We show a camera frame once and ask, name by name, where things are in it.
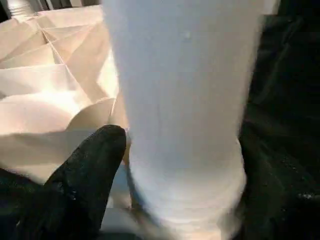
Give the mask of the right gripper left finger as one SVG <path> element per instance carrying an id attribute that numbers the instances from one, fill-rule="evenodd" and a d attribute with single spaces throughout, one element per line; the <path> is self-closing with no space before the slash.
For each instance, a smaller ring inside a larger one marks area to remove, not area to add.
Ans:
<path id="1" fill-rule="evenodd" d="M 44 184 L 1 169 L 1 239 L 95 239 L 126 146 L 126 131 L 109 124 L 86 138 Z"/>

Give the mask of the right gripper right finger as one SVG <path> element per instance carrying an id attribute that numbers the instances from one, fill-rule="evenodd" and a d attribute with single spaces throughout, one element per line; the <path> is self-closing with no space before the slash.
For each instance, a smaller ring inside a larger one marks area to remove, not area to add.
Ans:
<path id="1" fill-rule="evenodd" d="M 243 151 L 245 240 L 318 240 L 320 187 L 291 157 L 269 149 Z"/>

